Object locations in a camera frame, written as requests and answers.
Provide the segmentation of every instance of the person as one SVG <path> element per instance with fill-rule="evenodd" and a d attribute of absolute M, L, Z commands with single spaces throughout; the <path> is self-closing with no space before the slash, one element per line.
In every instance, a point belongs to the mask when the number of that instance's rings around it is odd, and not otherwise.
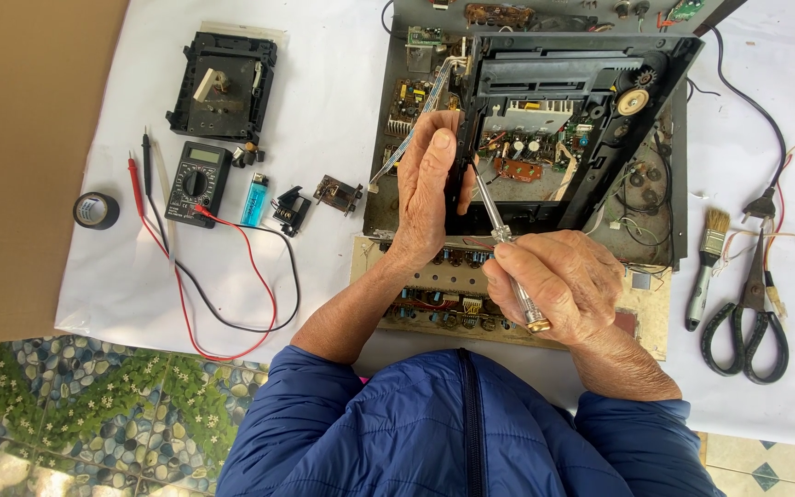
<path fill-rule="evenodd" d="M 724 497 L 699 462 L 677 384 L 613 325 L 624 267 L 578 231 L 526 234 L 483 266 L 507 318 L 524 322 L 511 275 L 552 322 L 539 336 L 569 349 L 588 390 L 575 417 L 464 349 L 410 357 L 366 385 L 354 374 L 384 311 L 444 245 L 458 119 L 419 117 L 398 169 L 391 248 L 272 360 L 216 494 Z M 464 176 L 460 214 L 472 182 Z"/>

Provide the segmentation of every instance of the black scissor handle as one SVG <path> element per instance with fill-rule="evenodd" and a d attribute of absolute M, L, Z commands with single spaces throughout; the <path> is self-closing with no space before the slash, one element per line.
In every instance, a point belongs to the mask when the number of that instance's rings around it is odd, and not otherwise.
<path fill-rule="evenodd" d="M 736 304 L 729 302 L 723 306 L 723 309 L 721 309 L 712 317 L 710 322 L 708 322 L 707 327 L 704 328 L 704 334 L 701 335 L 701 356 L 704 357 L 705 364 L 707 364 L 708 367 L 710 367 L 716 374 L 722 376 L 734 376 L 744 369 L 744 335 L 741 333 L 741 315 L 743 312 L 743 307 L 738 307 Z M 714 360 L 713 353 L 710 351 L 710 344 L 714 340 L 716 329 L 720 327 L 720 324 L 725 321 L 729 314 L 732 314 L 732 348 L 735 351 L 735 356 L 732 360 L 732 365 L 726 369 L 723 369 Z"/>
<path fill-rule="evenodd" d="M 754 355 L 756 349 L 759 348 L 762 337 L 766 336 L 766 330 L 771 324 L 772 331 L 775 333 L 775 339 L 778 342 L 778 359 L 775 363 L 775 368 L 772 372 L 768 373 L 766 378 L 760 378 L 754 371 Z M 757 312 L 756 313 L 756 328 L 754 329 L 754 336 L 750 337 L 750 343 L 747 344 L 745 350 L 744 360 L 744 374 L 747 378 L 757 385 L 768 385 L 775 383 L 785 371 L 787 371 L 787 364 L 789 363 L 789 345 L 787 344 L 787 335 L 783 332 L 781 321 L 774 312 Z"/>

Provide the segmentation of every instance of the pebble pattern tile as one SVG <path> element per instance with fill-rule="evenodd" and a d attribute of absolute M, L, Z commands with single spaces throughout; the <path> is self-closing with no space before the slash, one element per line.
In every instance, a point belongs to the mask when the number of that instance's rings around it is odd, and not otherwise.
<path fill-rule="evenodd" d="M 0 343 L 0 495 L 212 495 L 267 379 L 79 335 Z"/>

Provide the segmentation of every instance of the paintbrush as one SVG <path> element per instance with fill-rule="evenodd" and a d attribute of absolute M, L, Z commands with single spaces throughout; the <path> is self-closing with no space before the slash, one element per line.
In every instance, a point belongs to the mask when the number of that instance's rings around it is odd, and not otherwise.
<path fill-rule="evenodd" d="M 723 253 L 723 243 L 726 241 L 726 231 L 729 231 L 729 214 L 713 207 L 708 208 L 708 215 L 704 224 L 704 238 L 701 240 L 701 267 L 698 268 L 698 280 L 692 288 L 689 307 L 686 309 L 686 329 L 694 332 L 701 322 L 704 306 L 708 299 L 708 285 L 710 275 L 716 261 Z"/>

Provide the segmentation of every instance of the scissors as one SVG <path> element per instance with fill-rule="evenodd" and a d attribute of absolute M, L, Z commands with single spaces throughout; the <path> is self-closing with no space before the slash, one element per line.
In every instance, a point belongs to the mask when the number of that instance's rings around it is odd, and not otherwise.
<path fill-rule="evenodd" d="M 745 376 L 757 385 L 768 385 L 781 379 L 784 372 L 787 371 L 789 346 L 787 345 L 787 336 L 784 334 L 778 316 L 772 311 L 766 311 L 766 287 L 762 279 L 762 239 L 763 231 L 760 230 L 754 261 L 750 266 L 750 273 L 744 284 L 744 293 L 741 294 L 741 303 L 729 302 L 725 304 L 723 309 L 717 312 L 708 322 L 707 327 L 704 329 L 704 334 L 701 335 L 701 355 L 704 356 L 704 362 L 719 375 L 734 376 L 744 370 Z M 741 330 L 741 317 L 745 309 L 756 311 L 754 334 L 750 337 L 746 347 Z M 723 369 L 714 361 L 714 357 L 710 352 L 710 343 L 714 339 L 716 329 L 725 321 L 729 314 L 732 314 L 732 348 L 735 350 L 735 357 L 732 365 Z M 762 337 L 766 335 L 769 325 L 771 325 L 778 341 L 778 360 L 772 372 L 767 377 L 761 378 L 754 371 L 754 355 L 760 346 Z"/>

